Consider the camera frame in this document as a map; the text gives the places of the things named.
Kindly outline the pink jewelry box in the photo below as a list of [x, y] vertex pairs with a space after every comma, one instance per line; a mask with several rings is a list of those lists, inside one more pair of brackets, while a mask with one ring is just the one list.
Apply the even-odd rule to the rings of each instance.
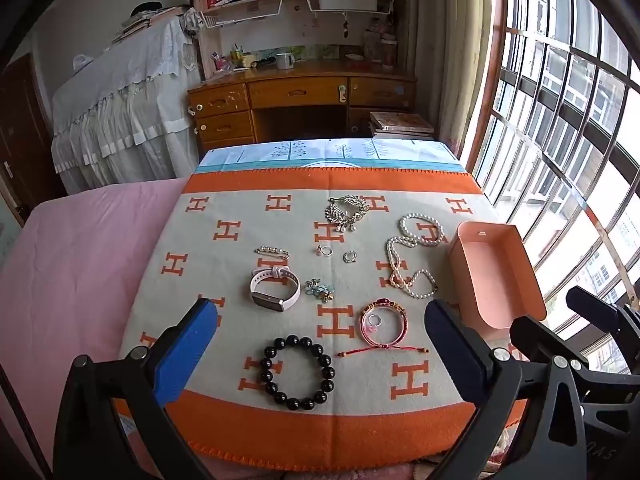
[[449, 262], [462, 322], [489, 341], [506, 339], [512, 322], [547, 316], [520, 232], [512, 224], [458, 225]]

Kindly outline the blue flower brooch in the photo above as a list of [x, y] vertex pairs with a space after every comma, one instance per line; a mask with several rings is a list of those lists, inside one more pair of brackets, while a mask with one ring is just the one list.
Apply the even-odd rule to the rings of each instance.
[[320, 278], [312, 278], [304, 284], [305, 294], [314, 296], [320, 300], [322, 304], [334, 300], [334, 288], [331, 285], [322, 283]]

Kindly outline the pink smart watch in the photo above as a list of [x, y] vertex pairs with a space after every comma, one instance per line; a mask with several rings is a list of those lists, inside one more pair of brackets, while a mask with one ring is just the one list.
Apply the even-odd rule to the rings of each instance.
[[299, 278], [288, 266], [255, 269], [248, 287], [256, 306], [278, 313], [291, 309], [302, 292]]

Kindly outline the orange H pattern blanket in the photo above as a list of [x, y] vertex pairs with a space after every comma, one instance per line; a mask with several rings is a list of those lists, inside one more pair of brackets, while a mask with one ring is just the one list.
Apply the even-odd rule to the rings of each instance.
[[[330, 197], [369, 206], [354, 232], [324, 218]], [[454, 301], [448, 245], [491, 211], [474, 179], [433, 170], [304, 167], [194, 174], [175, 204], [132, 305], [122, 348], [152, 344], [198, 298], [219, 316], [213, 339], [168, 413], [194, 451], [296, 471], [410, 462], [454, 444], [473, 413], [423, 326], [430, 290]], [[286, 249], [278, 258], [259, 246]], [[250, 299], [255, 269], [288, 266], [302, 286], [283, 313]], [[312, 278], [334, 288], [326, 304]], [[310, 411], [274, 402], [259, 362], [277, 338], [320, 344], [334, 389]]]

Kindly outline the blue patterned bed sheet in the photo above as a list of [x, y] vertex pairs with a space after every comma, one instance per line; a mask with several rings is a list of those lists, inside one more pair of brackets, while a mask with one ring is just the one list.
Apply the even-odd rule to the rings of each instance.
[[196, 171], [244, 171], [304, 167], [463, 170], [445, 144], [432, 140], [326, 139], [294, 140], [214, 148]]

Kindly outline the stack of books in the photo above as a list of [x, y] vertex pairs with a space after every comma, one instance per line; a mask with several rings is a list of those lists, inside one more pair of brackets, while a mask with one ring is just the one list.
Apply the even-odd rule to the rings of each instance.
[[416, 113], [382, 112], [370, 113], [372, 136], [390, 139], [430, 140], [434, 127]]

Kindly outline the wooden desk with drawers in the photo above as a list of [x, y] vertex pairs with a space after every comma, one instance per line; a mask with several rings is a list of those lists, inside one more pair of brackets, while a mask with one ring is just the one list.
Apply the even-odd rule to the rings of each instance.
[[188, 92], [202, 153], [288, 140], [367, 138], [370, 114], [412, 112], [416, 76], [365, 62], [303, 62], [210, 80]]

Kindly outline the white lace covered furniture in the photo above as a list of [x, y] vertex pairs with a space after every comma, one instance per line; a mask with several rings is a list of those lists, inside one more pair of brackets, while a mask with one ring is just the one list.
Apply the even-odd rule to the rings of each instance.
[[52, 98], [51, 156], [68, 194], [189, 177], [200, 156], [188, 92], [198, 49], [178, 18], [111, 47]]

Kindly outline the beige curtain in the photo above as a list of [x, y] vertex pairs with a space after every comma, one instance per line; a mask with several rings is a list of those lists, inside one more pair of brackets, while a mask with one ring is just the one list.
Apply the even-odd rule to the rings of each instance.
[[485, 76], [492, 0], [408, 0], [407, 70], [416, 112], [460, 156]]

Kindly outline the white mug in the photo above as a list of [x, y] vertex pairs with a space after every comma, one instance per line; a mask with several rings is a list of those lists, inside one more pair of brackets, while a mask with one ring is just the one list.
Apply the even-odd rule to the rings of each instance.
[[278, 70], [292, 70], [295, 66], [295, 56], [292, 53], [282, 52], [276, 55]]

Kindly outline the wooden bookshelf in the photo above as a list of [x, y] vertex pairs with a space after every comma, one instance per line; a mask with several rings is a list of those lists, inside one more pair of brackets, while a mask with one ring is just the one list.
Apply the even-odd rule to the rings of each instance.
[[291, 52], [299, 60], [405, 65], [408, 0], [192, 0], [202, 28], [203, 75], [212, 78], [244, 56]]

